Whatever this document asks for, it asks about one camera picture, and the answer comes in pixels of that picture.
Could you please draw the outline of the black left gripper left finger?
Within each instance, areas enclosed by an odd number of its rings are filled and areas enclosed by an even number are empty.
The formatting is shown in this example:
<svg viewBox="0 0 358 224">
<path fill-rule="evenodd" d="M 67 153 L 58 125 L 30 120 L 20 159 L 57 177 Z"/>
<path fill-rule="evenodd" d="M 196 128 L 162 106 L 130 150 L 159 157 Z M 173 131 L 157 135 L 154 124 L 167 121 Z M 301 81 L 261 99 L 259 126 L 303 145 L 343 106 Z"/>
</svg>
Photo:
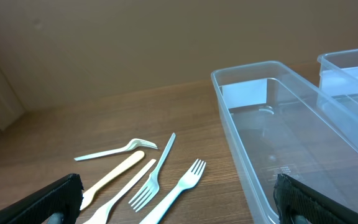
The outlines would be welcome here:
<svg viewBox="0 0 358 224">
<path fill-rule="evenodd" d="M 80 175 L 68 174 L 0 210 L 0 224 L 74 224 L 83 201 Z"/>
</svg>

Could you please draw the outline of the yellow plastic fork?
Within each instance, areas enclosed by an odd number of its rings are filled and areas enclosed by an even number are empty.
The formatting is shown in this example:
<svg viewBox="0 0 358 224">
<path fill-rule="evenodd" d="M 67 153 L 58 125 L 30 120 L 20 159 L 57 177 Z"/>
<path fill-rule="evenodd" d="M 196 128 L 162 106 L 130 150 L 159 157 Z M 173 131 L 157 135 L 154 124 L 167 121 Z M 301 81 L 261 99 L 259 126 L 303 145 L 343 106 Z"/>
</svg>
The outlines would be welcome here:
<svg viewBox="0 0 358 224">
<path fill-rule="evenodd" d="M 136 151 L 132 155 L 130 155 L 127 159 L 122 161 L 118 166 L 116 166 L 112 171 L 106 174 L 102 179 L 100 179 L 97 183 L 95 183 L 91 188 L 86 190 L 83 193 L 83 200 L 80 206 L 80 211 L 84 210 L 88 207 L 98 190 L 103 188 L 107 183 L 115 179 L 117 176 L 137 164 L 141 159 L 145 156 L 144 151 Z"/>
</svg>

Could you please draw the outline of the thick white plastic fork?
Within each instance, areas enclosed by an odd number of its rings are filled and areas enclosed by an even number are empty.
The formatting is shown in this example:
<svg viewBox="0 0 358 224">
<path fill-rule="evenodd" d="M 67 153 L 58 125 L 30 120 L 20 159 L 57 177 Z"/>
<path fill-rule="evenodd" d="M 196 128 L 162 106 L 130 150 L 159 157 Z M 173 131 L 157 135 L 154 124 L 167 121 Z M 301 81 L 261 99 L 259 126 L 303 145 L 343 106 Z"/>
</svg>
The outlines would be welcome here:
<svg viewBox="0 0 358 224">
<path fill-rule="evenodd" d="M 176 186 L 155 206 L 139 224 L 158 224 L 177 197 L 185 190 L 193 188 L 199 181 L 206 167 L 206 162 L 197 159 L 180 178 Z"/>
</svg>

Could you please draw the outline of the translucent slim plastic fork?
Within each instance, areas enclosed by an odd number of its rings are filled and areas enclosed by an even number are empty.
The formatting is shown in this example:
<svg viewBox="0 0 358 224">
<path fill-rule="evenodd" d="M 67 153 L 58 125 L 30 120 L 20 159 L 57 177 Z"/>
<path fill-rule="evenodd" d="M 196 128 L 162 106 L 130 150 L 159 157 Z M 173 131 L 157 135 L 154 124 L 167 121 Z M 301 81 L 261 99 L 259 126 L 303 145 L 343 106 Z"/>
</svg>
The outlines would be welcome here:
<svg viewBox="0 0 358 224">
<path fill-rule="evenodd" d="M 175 142 L 176 136 L 175 133 L 172 133 L 155 169 L 150 173 L 149 178 L 141 189 L 130 199 L 129 205 L 135 212 L 138 212 L 145 207 L 159 192 L 160 186 L 158 183 L 158 174 Z"/>
</svg>

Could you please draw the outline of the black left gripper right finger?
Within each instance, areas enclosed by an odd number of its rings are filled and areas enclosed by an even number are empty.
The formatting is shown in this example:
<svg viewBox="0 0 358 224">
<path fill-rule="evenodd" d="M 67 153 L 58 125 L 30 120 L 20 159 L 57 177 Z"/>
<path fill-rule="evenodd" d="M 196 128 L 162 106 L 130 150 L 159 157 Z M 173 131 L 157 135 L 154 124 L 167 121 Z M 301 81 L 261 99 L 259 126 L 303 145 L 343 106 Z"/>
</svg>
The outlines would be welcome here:
<svg viewBox="0 0 358 224">
<path fill-rule="evenodd" d="M 278 174 L 273 199 L 279 222 L 358 224 L 358 213 L 286 174 Z"/>
</svg>

